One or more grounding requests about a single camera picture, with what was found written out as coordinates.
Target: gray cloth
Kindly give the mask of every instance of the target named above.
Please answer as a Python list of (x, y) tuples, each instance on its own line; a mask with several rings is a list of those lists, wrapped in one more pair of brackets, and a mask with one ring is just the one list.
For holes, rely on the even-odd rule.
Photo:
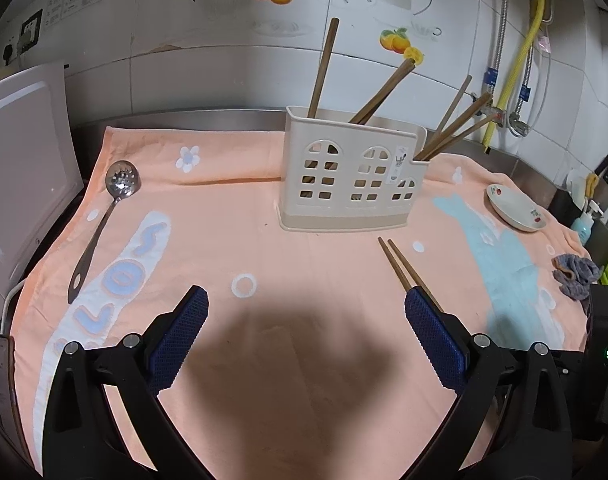
[(575, 254), (560, 254), (553, 258), (553, 277), (562, 285), (559, 290), (572, 300), (588, 298), (589, 286), (602, 275), (599, 268), (588, 258)]

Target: soap dispenser bottle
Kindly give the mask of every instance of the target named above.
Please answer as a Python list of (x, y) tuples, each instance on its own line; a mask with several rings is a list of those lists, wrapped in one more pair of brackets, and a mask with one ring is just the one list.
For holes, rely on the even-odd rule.
[(583, 211), (579, 218), (575, 219), (571, 225), (571, 229), (577, 232), (582, 245), (584, 245), (588, 241), (588, 238), (591, 237), (591, 229), (595, 219), (601, 218), (603, 214), (604, 213), (600, 207), (593, 200), (591, 200), (588, 203), (588, 209)]

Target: yellow hose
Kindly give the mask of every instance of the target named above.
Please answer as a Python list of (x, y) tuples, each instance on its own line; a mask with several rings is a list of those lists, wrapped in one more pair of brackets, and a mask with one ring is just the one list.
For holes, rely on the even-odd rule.
[[(502, 88), (502, 93), (500, 94), (500, 99), (497, 102), (497, 107), (500, 110), (506, 110), (508, 106), (508, 99), (510, 99), (511, 94), (513, 93), (513, 88), (517, 83), (517, 78), (520, 76), (522, 72), (522, 66), (524, 65), (524, 61), (526, 61), (526, 56), (528, 56), (529, 49), (533, 41), (535, 41), (535, 36), (540, 30), (540, 25), (542, 24), (542, 18), (544, 17), (544, 2), (545, 0), (538, 0), (537, 10), (535, 11), (535, 17), (533, 17), (533, 21), (530, 24), (529, 33), (520, 48), (520, 51), (517, 55), (517, 59), (515, 59), (515, 63), (513, 63), (513, 67), (511, 68), (511, 73), (508, 76), (508, 79), (504, 83), (504, 88)], [(484, 134), (484, 140), (482, 144), (484, 145), (485, 150), (488, 151), (488, 148), (491, 144), (491, 139), (493, 138), (493, 133), (495, 132), (495, 123), (491, 122), (486, 127), (486, 133)]]

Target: white appliance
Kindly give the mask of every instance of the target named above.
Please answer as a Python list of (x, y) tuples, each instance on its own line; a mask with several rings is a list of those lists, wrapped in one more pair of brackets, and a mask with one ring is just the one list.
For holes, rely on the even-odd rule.
[(0, 81), (0, 317), (4, 298), (81, 189), (62, 63)]

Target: blue label on hose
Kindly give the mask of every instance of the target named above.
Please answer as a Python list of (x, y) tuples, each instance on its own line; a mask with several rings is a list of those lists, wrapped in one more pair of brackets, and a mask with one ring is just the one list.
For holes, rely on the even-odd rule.
[(497, 70), (495, 68), (488, 67), (488, 69), (486, 69), (486, 73), (484, 74), (484, 83), (495, 86), (497, 83)]
[(522, 85), (522, 89), (520, 90), (520, 99), (524, 102), (529, 102), (530, 97), (530, 88), (526, 85)]

